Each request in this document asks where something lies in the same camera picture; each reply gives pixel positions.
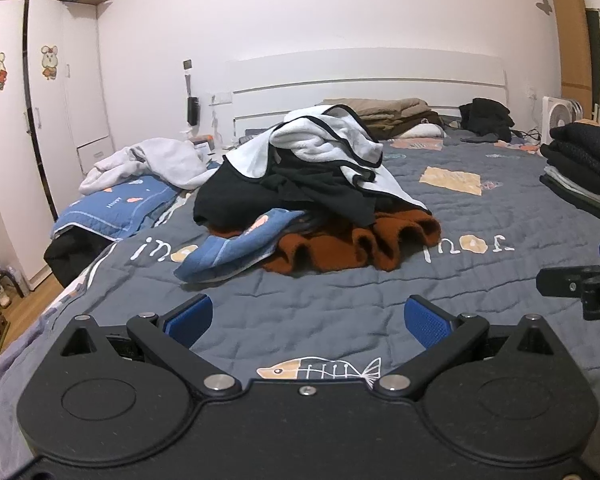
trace pillow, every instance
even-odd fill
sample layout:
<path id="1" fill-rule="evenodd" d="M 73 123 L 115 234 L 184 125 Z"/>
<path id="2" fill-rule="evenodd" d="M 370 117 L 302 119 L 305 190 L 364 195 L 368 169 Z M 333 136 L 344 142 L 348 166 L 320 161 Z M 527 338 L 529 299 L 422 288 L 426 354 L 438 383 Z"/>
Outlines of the pillow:
<path id="1" fill-rule="evenodd" d="M 87 195 L 62 211 L 51 238 L 78 226 L 109 240 L 129 238 L 146 218 L 155 220 L 173 203 L 179 189 L 159 178 L 143 175 Z"/>

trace white fleece fabric with black trim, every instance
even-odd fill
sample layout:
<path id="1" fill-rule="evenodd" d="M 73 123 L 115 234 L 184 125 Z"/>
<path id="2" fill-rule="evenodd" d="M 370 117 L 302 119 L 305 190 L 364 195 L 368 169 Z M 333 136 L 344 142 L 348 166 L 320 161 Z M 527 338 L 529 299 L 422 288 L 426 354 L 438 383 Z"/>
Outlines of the white fleece fabric with black trim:
<path id="1" fill-rule="evenodd" d="M 342 162 L 342 174 L 352 186 L 390 194 L 428 210 L 404 192 L 382 165 L 382 144 L 345 105 L 318 105 L 289 112 L 282 123 L 225 157 L 244 176 L 261 178 L 267 173 L 270 147 L 291 150 L 306 162 Z M 365 177 L 370 172 L 371 179 Z"/>

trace brown fleece garment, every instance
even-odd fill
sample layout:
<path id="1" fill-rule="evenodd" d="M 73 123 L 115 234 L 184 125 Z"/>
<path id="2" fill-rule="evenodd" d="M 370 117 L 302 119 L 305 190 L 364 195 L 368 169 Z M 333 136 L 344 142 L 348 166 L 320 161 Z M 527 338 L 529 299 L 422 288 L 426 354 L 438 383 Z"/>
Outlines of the brown fleece garment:
<path id="1" fill-rule="evenodd" d="M 367 265 L 394 270 L 401 261 L 401 241 L 433 247 L 440 241 L 440 224 L 421 210 L 376 212 L 376 223 L 369 228 L 355 227 L 343 218 L 334 218 L 315 233 L 284 235 L 263 267 L 289 274 L 304 253 L 321 272 Z"/>

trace fan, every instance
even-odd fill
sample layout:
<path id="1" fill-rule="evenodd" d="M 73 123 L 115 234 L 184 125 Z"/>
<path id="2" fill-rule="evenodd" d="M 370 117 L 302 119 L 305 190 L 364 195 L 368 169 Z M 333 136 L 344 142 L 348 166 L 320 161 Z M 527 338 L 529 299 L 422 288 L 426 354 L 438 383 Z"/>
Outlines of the fan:
<path id="1" fill-rule="evenodd" d="M 582 118 L 582 106 L 574 99 L 542 98 L 542 144 L 549 144 L 549 131 L 557 126 L 573 123 Z"/>

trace white garment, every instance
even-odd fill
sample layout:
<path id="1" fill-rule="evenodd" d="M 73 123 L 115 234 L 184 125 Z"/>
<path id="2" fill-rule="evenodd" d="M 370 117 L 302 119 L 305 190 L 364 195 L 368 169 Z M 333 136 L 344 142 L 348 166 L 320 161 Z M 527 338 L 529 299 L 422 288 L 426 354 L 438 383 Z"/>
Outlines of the white garment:
<path id="1" fill-rule="evenodd" d="M 413 128 L 409 128 L 406 132 L 392 137 L 393 139 L 419 139 L 427 137 L 429 139 L 443 139 L 446 136 L 445 131 L 437 124 L 420 123 Z"/>
<path id="2" fill-rule="evenodd" d="M 154 174 L 182 189 L 196 189 L 215 172 L 206 169 L 192 142 L 156 137 L 96 162 L 80 184 L 80 193 L 88 195 L 142 174 Z"/>
<path id="3" fill-rule="evenodd" d="M 380 164 L 382 144 L 371 140 L 362 122 L 338 105 L 318 105 L 290 112 L 282 124 L 245 142 L 225 157 L 244 176 L 261 178 L 267 172 L 270 146 L 291 150 L 306 162 L 342 162 L 342 174 L 352 186 L 388 193 L 427 209 L 404 192 L 394 176 Z M 375 174 L 372 182 L 356 178 L 369 170 Z"/>
<path id="4" fill-rule="evenodd" d="M 553 166 L 547 166 L 546 168 L 544 168 L 544 172 L 556 182 L 558 182 L 561 186 L 563 186 L 565 189 L 585 196 L 600 204 L 600 195 L 596 195 L 595 193 L 584 189 L 582 186 L 578 186 L 578 184 L 576 184 L 573 180 L 570 180 L 567 177 L 565 177 L 562 173 L 560 173 L 560 171 L 558 171 Z"/>

